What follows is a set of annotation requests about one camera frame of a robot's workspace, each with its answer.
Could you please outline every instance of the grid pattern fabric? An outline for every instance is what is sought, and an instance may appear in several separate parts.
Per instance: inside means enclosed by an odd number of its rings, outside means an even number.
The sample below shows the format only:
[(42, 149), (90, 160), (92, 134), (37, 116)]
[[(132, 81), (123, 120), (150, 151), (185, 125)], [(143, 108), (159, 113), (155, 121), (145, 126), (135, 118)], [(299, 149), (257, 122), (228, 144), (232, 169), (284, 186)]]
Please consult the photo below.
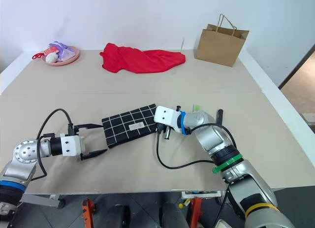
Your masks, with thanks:
[(156, 108), (152, 104), (102, 119), (108, 148), (154, 133)]

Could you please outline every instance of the paper bag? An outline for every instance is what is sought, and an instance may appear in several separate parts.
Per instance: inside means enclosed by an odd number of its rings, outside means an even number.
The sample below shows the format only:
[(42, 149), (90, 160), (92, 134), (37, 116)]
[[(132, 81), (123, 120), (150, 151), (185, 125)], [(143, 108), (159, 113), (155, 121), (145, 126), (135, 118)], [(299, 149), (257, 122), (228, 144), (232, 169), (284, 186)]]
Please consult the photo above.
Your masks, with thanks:
[(228, 19), (231, 29), (222, 28), (225, 15), (220, 14), (218, 25), (210, 25), (202, 31), (195, 58), (233, 66), (240, 53), (249, 31), (238, 30)]

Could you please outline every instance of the red cloth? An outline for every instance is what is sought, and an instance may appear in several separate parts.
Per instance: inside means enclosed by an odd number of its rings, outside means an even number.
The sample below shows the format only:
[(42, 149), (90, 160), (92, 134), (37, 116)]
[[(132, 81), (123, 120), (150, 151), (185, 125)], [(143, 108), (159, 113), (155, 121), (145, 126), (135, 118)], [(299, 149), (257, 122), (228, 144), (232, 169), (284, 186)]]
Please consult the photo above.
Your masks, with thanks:
[(110, 72), (117, 73), (126, 69), (135, 73), (164, 72), (185, 62), (185, 55), (180, 52), (163, 50), (140, 51), (131, 47), (117, 47), (108, 43), (103, 52), (102, 67)]

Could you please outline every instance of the white label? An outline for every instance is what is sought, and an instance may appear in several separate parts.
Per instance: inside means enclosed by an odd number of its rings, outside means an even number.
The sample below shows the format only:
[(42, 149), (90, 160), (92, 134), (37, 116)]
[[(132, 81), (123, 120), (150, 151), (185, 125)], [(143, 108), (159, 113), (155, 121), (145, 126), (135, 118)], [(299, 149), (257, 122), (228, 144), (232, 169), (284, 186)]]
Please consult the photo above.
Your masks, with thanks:
[(144, 127), (143, 122), (139, 122), (139, 123), (136, 123), (136, 124), (129, 125), (129, 129), (130, 130), (141, 129), (143, 127)]

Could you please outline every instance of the white wall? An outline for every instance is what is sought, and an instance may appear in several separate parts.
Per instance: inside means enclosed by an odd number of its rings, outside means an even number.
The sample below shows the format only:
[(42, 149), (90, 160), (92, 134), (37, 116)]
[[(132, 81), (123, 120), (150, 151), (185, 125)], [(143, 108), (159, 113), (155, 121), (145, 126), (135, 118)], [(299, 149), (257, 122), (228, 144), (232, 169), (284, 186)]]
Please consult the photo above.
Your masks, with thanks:
[(1, 69), (58, 40), (81, 49), (107, 42), (140, 49), (196, 46), (224, 13), (250, 30), (248, 51), (278, 85), (315, 43), (315, 0), (0, 0)]

